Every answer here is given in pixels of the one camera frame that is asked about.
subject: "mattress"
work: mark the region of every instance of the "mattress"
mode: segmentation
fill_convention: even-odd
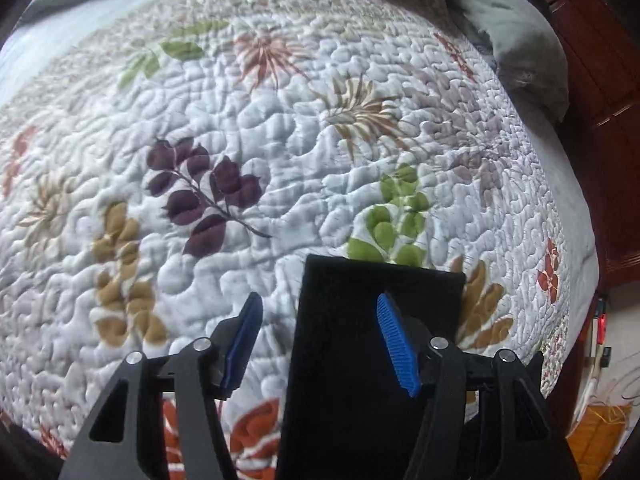
[[[459,346],[541,349],[558,378],[597,282],[588,210],[444,0],[92,0],[19,28],[0,76],[0,406],[59,454],[128,352],[255,291],[220,413],[242,475],[273,474],[310,253],[464,272]]]

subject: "bed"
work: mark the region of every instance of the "bed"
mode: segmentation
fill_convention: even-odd
[[[241,475],[272,478],[310,253],[464,272],[458,345],[541,349],[558,380],[598,259],[527,0],[35,0],[0,78],[0,406],[57,454],[128,352],[253,290],[219,410]]]

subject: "quilt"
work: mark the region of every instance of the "quilt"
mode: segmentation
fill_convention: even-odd
[[[61,456],[128,352],[177,352],[255,291],[218,409],[240,474],[273,478],[310,253],[464,272],[457,345],[542,349],[558,378],[556,205],[444,0],[158,0],[52,62],[0,132],[0,406]]]

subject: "purple leaf branch print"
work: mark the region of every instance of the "purple leaf branch print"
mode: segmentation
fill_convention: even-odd
[[[180,166],[186,161],[186,173]],[[176,225],[188,225],[200,220],[207,207],[216,210],[205,216],[191,231],[184,252],[196,258],[217,253],[225,240],[226,223],[238,222],[248,231],[262,238],[271,238],[241,218],[234,215],[229,206],[240,210],[256,205],[262,196],[260,179],[252,174],[241,175],[240,167],[225,156],[214,168],[204,146],[193,147],[193,138],[188,137],[172,146],[166,140],[158,140],[146,157],[146,164],[159,171],[147,189],[152,196],[168,193],[179,180],[189,189],[172,192],[164,206],[168,219]],[[209,173],[209,185],[213,198],[200,187],[203,177]]]

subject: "green leaf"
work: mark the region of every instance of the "green leaf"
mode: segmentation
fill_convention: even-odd
[[[420,213],[407,213],[402,223],[401,233],[415,240],[424,230],[424,217]]]
[[[415,196],[409,197],[407,202],[414,211],[427,211],[431,207],[429,199],[424,193],[416,193]]]
[[[132,65],[130,65],[127,71],[124,74],[122,74],[122,77],[120,78],[120,82],[118,83],[118,88],[120,90],[129,86],[132,83],[132,81],[138,75],[138,72],[140,72],[140,69],[142,69],[142,66],[144,65],[145,61],[146,61],[146,56],[139,56],[132,63]]]
[[[395,181],[388,175],[383,175],[380,179],[380,193],[385,202],[391,202],[398,196],[398,190],[396,189]]]
[[[421,267],[426,251],[415,245],[404,245],[398,251],[396,264]]]
[[[418,187],[418,181],[405,182],[400,180],[398,182],[398,189],[400,190],[400,196],[410,196],[415,193],[415,188]]]
[[[379,262],[385,261],[385,257],[380,254],[373,245],[367,244],[357,238],[349,238],[347,243],[347,256],[351,260],[364,260],[366,262]]]
[[[416,182],[418,180],[418,173],[415,171],[415,168],[409,166],[407,163],[403,162],[398,166],[396,170],[396,178],[402,180],[403,182]]]
[[[174,30],[173,37],[176,36],[200,36],[201,34],[209,34],[210,32],[217,32],[223,30],[229,26],[227,20],[212,20],[208,22],[197,22],[193,25]]]
[[[367,231],[373,236],[373,229],[376,228],[380,222],[391,222],[391,215],[386,207],[383,205],[377,205],[372,208],[367,217],[365,218],[365,224],[367,225]]]
[[[151,54],[145,63],[144,72],[146,78],[152,78],[158,70],[160,70],[160,62],[158,61],[158,56],[156,56],[156,54]]]
[[[386,252],[389,252],[396,243],[396,230],[389,222],[380,222],[373,229],[373,239],[376,243],[382,247]]]
[[[205,55],[204,50],[191,41],[165,41],[160,43],[160,48],[167,56],[180,61],[193,61]]]

